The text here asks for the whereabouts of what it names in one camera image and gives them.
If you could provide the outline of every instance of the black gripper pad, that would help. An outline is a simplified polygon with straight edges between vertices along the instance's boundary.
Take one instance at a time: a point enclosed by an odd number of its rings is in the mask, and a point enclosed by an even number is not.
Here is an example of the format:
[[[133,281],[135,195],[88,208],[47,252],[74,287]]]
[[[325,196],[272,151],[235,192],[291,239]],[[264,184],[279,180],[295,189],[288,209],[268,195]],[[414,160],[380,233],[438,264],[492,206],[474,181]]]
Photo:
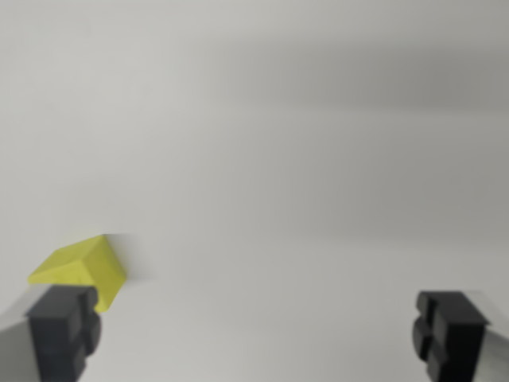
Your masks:
[[[414,348],[433,382],[472,382],[489,322],[461,292],[421,292]]]
[[[76,382],[98,343],[93,286],[54,285],[26,313],[41,382]]]

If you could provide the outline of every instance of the white backdrop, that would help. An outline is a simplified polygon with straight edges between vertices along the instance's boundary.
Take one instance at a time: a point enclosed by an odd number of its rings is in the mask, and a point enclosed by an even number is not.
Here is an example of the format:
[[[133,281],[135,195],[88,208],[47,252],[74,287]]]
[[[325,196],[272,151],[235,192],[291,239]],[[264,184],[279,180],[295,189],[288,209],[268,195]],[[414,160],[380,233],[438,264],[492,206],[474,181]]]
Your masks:
[[[83,382],[425,382],[420,289],[509,311],[509,4],[0,2],[0,306],[118,234]]]

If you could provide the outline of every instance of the gray gripper arm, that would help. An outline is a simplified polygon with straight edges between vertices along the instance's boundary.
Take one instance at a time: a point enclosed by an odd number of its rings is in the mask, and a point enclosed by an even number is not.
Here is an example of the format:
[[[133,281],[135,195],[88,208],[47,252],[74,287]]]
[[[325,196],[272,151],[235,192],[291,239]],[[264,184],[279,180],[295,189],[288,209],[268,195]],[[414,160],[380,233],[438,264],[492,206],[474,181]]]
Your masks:
[[[509,319],[480,292],[421,292],[417,355],[433,382],[508,382]]]
[[[76,382],[99,343],[93,286],[36,284],[0,316],[0,382]]]

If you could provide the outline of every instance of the yellow block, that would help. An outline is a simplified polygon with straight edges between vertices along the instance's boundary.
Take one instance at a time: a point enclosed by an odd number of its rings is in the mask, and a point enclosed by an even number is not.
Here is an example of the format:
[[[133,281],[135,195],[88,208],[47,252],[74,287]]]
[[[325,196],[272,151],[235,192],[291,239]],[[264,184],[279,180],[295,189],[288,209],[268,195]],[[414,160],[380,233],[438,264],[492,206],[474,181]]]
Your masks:
[[[105,235],[54,251],[30,276],[30,284],[92,285],[97,289],[97,312],[108,310],[126,281]]]

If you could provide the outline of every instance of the black rubber pad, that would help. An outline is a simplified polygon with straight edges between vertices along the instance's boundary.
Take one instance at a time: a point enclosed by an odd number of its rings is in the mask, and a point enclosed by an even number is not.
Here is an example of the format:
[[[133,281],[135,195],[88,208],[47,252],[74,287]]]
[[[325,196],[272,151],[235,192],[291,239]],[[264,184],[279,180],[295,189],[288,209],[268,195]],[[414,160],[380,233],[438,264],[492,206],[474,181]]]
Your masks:
[[[26,313],[41,382],[75,382],[99,343],[93,286],[54,285]]]
[[[433,382],[472,382],[489,324],[461,292],[421,292],[414,348]]]

